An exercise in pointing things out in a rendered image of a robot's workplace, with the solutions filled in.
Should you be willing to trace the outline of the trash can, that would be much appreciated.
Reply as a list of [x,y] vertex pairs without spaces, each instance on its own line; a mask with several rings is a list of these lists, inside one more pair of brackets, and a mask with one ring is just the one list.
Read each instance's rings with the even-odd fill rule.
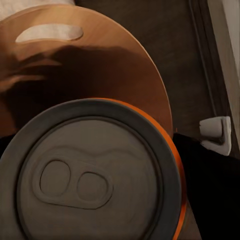
[[[29,28],[49,24],[82,28],[75,39],[17,42]],[[0,20],[0,139],[60,103],[110,98],[141,109],[173,139],[163,78],[140,42],[122,25],[70,4],[30,7]]]

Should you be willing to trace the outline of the can of soda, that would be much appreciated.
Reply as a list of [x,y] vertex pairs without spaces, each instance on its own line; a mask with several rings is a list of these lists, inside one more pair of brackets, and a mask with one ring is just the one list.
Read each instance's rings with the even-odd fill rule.
[[48,108],[0,158],[0,240],[177,240],[186,207],[173,139],[120,100]]

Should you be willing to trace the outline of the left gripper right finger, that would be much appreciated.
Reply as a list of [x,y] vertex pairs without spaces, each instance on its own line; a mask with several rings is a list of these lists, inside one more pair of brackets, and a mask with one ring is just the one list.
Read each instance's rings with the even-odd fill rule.
[[240,173],[191,137],[174,133],[202,240],[240,240]]

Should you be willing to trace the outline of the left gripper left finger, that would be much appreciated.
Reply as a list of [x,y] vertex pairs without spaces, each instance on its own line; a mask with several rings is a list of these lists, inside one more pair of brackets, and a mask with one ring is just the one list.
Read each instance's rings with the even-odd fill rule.
[[6,150],[9,143],[15,137],[15,134],[0,138],[0,158],[2,157],[4,151]]

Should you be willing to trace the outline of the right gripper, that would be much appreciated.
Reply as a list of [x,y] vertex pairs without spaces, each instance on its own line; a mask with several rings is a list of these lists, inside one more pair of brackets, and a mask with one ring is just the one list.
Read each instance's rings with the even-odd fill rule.
[[223,162],[228,164],[231,168],[233,168],[235,171],[237,171],[240,174],[240,159],[234,158],[233,156],[230,156],[230,155],[225,156],[213,150],[209,150],[209,151],[212,152],[214,155],[216,155]]

